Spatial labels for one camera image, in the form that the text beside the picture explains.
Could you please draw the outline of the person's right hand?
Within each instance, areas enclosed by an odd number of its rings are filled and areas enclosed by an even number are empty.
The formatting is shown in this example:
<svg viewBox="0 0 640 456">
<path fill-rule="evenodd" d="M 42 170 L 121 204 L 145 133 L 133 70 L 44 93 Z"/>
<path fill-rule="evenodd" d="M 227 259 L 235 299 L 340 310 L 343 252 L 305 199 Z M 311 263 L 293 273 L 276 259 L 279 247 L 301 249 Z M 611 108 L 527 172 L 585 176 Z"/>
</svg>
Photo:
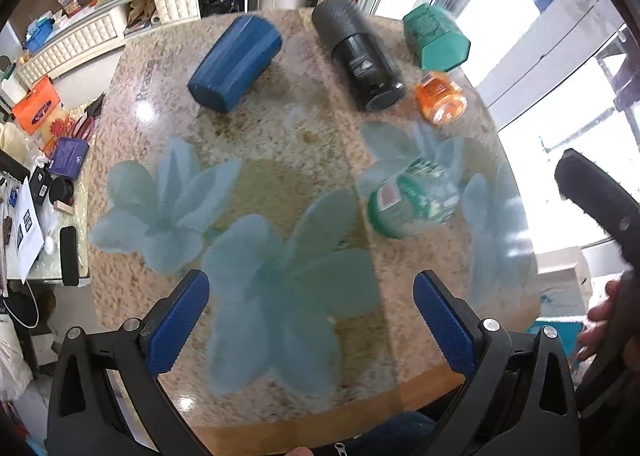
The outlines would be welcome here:
<svg viewBox="0 0 640 456">
<path fill-rule="evenodd" d="M 606 299 L 593 306 L 587 314 L 589 324 L 577 337 L 577 361 L 583 362 L 596 355 L 608 330 L 621 280 L 609 280 L 605 285 Z"/>
</svg>

